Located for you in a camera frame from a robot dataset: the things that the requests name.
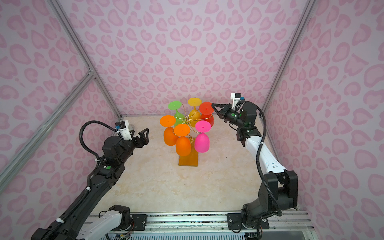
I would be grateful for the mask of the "orange wine glass front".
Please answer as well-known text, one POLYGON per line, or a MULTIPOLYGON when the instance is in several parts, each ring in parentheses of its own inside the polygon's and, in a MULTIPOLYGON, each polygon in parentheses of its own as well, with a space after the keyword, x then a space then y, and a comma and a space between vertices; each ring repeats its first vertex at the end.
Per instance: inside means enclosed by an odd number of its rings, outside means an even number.
POLYGON ((187 135, 191 129, 186 124, 179 124, 174 128, 174 134, 179 137, 176 141, 176 152, 179 156, 185 157, 192 151, 191 142, 187 135))

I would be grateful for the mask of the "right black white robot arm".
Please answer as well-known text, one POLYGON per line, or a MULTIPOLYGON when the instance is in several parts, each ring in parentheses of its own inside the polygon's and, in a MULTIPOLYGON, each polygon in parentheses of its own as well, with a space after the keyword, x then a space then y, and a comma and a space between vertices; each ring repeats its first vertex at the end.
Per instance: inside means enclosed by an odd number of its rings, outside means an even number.
POLYGON ((287 170, 265 145, 267 124, 262 109, 249 101, 232 104, 212 104, 218 117, 236 126, 236 137, 255 158, 261 179, 258 198, 241 209, 242 226, 261 231, 269 217, 281 217, 283 211, 298 204, 299 177, 287 170))

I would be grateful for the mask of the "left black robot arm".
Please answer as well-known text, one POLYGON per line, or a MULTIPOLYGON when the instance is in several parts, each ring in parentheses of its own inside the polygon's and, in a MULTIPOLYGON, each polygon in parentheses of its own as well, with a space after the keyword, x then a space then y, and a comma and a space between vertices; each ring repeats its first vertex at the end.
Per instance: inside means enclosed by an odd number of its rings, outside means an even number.
POLYGON ((104 141, 101 163, 87 177, 87 186, 75 201, 46 229, 37 229, 32 240, 84 240, 81 228, 102 197, 117 183, 125 163, 137 148, 149 143, 148 128, 131 140, 111 136, 104 141))

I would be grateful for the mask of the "pink wine glass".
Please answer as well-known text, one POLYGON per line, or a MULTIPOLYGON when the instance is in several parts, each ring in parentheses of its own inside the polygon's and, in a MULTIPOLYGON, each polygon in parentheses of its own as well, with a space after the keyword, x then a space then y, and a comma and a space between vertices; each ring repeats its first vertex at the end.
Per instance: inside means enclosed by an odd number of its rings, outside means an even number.
POLYGON ((195 129, 199 134, 195 140, 195 150, 199 153, 205 153, 210 148, 210 139, 206 134, 211 130, 211 124, 207 121, 199 121, 195 125, 195 129))

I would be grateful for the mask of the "red wine glass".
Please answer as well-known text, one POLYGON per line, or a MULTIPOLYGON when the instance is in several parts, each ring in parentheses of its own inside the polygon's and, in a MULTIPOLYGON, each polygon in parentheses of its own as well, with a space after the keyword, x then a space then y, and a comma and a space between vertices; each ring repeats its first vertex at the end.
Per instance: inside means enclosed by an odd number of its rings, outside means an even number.
POLYGON ((214 117, 213 117, 214 109, 212 107, 212 104, 210 102, 202 103, 199 107, 199 111, 201 113, 200 119, 202 121, 206 121, 210 123, 210 125, 213 127, 214 126, 214 117))

